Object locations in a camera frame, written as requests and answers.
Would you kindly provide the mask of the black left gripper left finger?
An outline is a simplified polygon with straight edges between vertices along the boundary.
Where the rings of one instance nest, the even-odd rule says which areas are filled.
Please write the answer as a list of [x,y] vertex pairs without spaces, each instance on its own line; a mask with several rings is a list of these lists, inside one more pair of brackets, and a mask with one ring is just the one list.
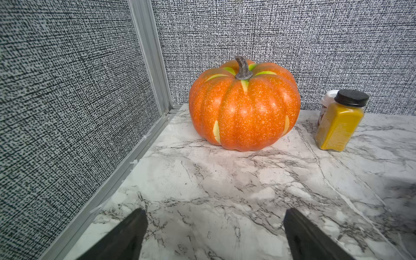
[[135,209],[78,260],[138,260],[147,227],[146,211]]

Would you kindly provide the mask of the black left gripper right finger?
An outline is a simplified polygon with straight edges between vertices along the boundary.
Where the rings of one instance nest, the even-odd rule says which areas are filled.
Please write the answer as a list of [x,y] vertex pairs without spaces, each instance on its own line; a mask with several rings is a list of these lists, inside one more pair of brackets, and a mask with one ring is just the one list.
[[354,260],[296,208],[286,211],[283,226],[295,260]]

